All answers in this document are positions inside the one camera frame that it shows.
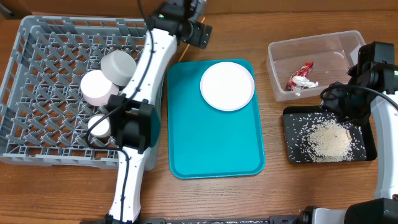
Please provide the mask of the wooden chopstick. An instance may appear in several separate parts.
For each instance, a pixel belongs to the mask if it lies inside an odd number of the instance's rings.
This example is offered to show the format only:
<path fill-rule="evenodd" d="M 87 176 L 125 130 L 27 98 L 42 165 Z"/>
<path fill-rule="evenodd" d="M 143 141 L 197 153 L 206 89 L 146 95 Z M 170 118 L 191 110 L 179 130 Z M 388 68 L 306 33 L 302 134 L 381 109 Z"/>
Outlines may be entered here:
<path fill-rule="evenodd" d="M 206 17 L 203 16 L 201 23 L 203 23 L 205 21 Z M 190 47 L 190 44 L 187 44 L 187 46 L 185 47 L 184 51 L 182 52 L 178 62 L 181 62 L 181 60 L 183 59 L 184 55 L 186 54 L 188 48 Z"/>

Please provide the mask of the large white pink plate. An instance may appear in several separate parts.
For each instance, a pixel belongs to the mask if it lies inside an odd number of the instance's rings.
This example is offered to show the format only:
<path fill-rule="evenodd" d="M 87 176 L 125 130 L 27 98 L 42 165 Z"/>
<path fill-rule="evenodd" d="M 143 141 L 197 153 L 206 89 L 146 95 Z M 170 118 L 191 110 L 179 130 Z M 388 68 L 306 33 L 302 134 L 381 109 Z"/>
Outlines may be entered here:
<path fill-rule="evenodd" d="M 248 69 L 234 62 L 210 66 L 202 75 L 200 91 L 204 100 L 221 111 L 244 108 L 253 98 L 254 79 Z"/>

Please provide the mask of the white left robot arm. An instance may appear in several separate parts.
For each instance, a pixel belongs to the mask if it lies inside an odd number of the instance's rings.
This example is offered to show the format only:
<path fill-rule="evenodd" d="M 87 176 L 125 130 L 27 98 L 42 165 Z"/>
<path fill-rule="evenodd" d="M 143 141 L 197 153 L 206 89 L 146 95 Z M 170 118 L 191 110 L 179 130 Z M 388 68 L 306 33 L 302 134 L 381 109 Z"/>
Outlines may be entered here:
<path fill-rule="evenodd" d="M 113 204 L 105 223 L 138 223 L 141 184 L 159 150 L 160 105 L 165 70 L 181 42 L 204 49 L 211 26 L 198 20 L 205 0 L 167 1 L 144 17 L 146 40 L 137 68 L 107 108 L 111 136 L 118 154 L 118 176 Z"/>

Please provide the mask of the small pink bowl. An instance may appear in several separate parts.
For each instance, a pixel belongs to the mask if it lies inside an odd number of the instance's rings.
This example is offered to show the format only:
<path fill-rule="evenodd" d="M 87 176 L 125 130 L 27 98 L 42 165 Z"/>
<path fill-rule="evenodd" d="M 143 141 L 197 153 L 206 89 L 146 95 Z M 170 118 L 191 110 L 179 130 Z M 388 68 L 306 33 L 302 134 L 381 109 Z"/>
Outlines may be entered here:
<path fill-rule="evenodd" d="M 93 106 L 104 106 L 111 95 L 117 95 L 119 88 L 109 81 L 101 70 L 87 72 L 80 82 L 80 90 L 87 103 Z"/>

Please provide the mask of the red white wrapper waste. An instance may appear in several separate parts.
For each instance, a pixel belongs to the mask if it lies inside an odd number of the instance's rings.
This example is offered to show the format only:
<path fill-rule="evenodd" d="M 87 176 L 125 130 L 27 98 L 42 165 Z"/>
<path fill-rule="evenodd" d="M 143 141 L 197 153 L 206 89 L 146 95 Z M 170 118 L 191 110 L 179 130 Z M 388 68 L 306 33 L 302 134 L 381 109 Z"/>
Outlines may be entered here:
<path fill-rule="evenodd" d="M 313 62 L 305 63 L 300 70 L 294 72 L 289 78 L 286 84 L 287 91 L 298 91 L 305 88 L 315 88 L 318 86 L 318 82 L 311 82 L 308 79 L 308 75 L 312 71 L 314 66 Z"/>

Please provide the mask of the pink white tissue waste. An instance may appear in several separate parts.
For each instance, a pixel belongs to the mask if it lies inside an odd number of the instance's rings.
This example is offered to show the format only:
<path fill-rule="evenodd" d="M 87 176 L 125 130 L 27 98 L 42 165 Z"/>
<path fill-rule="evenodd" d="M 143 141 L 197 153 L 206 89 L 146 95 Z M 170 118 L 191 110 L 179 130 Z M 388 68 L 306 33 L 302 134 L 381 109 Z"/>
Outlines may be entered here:
<path fill-rule="evenodd" d="M 318 87 L 318 82 L 311 82 L 309 79 L 302 76 L 294 76 L 292 81 L 295 83 L 295 89 Z"/>

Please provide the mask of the white plastic cup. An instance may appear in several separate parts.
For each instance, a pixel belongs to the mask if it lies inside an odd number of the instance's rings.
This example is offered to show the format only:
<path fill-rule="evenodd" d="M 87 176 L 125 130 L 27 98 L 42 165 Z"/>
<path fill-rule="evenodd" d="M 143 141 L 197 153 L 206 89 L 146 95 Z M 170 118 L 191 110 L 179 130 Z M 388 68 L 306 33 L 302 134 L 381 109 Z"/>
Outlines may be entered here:
<path fill-rule="evenodd" d="M 96 114 L 89 119 L 88 127 L 91 128 L 98 120 L 100 120 L 104 115 Z M 97 138 L 105 138 L 111 134 L 110 122 L 109 118 L 102 120 L 99 124 L 97 124 L 91 134 Z"/>

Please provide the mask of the grey white bowl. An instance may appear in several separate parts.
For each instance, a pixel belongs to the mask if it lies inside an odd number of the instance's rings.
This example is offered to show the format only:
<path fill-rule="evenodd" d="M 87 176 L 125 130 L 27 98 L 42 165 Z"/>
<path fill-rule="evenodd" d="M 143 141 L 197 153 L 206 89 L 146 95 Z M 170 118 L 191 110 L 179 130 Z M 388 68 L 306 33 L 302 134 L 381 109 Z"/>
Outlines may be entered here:
<path fill-rule="evenodd" d="M 101 59 L 104 76 L 117 86 L 126 86 L 136 71 L 135 60 L 125 51 L 115 50 Z"/>

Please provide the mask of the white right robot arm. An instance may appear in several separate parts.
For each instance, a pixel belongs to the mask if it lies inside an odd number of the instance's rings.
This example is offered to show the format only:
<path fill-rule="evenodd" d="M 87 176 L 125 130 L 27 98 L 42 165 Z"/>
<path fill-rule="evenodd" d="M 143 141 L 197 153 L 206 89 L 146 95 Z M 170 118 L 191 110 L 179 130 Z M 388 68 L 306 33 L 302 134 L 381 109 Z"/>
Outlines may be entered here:
<path fill-rule="evenodd" d="M 397 65 L 394 45 L 372 42 L 358 51 L 347 84 L 332 83 L 320 93 L 321 108 L 362 125 L 374 118 L 378 175 L 374 199 L 346 210 L 307 207 L 299 223 L 397 223 Z"/>

